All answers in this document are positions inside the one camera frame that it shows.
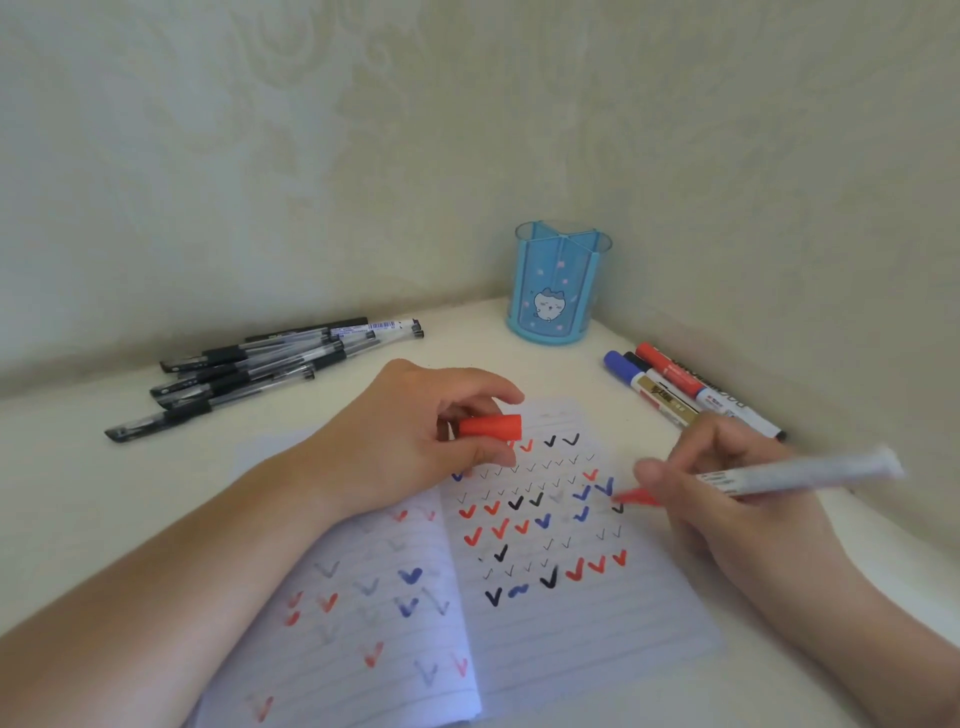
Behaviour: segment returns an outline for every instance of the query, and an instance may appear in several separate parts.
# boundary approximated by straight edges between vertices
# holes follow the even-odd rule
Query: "blue pen holder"
[[[507,325],[538,344],[572,344],[587,333],[596,300],[593,285],[613,247],[594,229],[542,220],[516,229],[514,295]]]

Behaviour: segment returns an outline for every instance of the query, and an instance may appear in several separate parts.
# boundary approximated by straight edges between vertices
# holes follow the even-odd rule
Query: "red marker cap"
[[[613,496],[613,500],[617,503],[637,503],[660,508],[660,502],[646,488],[634,488],[632,491],[618,493]]]
[[[490,415],[468,417],[459,422],[460,437],[487,435],[497,440],[510,442],[523,438],[523,422],[519,415]]]
[[[696,398],[700,391],[704,389],[705,385],[700,379],[678,367],[669,356],[653,345],[643,342],[636,347],[636,355],[653,364],[654,369],[660,372],[667,381],[680,387],[680,391],[688,397]]]

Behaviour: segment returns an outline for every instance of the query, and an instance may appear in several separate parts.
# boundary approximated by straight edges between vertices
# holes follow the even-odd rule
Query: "lined paper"
[[[442,486],[482,716],[716,648],[719,631],[683,575],[611,503],[620,475],[579,408],[510,409],[523,415],[517,467]]]
[[[240,472],[305,436],[269,437]],[[338,525],[284,579],[197,725],[426,728],[480,711],[437,491]]]

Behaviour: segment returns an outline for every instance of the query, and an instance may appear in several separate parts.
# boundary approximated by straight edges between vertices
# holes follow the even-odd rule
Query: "finger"
[[[438,482],[450,473],[461,473],[484,463],[494,463],[504,468],[516,465],[513,449],[493,437],[464,437],[435,443],[431,447],[433,460],[437,464],[435,476]]]
[[[715,467],[723,470],[775,462],[791,454],[787,446],[739,420],[704,412],[681,433],[667,462],[685,473],[693,473],[701,472],[707,463],[713,467],[712,455],[716,456]]]
[[[732,498],[662,460],[639,460],[636,481],[647,488],[675,519],[686,521],[708,540],[722,535],[744,508]]]
[[[448,406],[440,416],[453,422],[467,417],[489,417],[502,414],[500,405],[493,400],[493,397],[468,397]]]
[[[427,381],[441,401],[462,402],[477,397],[496,397],[509,404],[523,401],[523,393],[513,382],[483,369],[431,370]]]
[[[667,514],[667,519],[670,521],[670,530],[673,532],[673,537],[677,539],[677,543],[683,548],[691,553],[710,553],[709,546],[707,545],[707,539],[705,539],[703,534],[701,534],[696,528],[686,521],[682,521],[681,519],[670,516],[669,514]]]

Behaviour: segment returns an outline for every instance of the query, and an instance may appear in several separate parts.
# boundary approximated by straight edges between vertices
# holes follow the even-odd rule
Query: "cartoon cat sticker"
[[[544,288],[534,297],[534,306],[537,307],[538,318],[544,321],[553,321],[566,308],[563,291],[551,291]]]

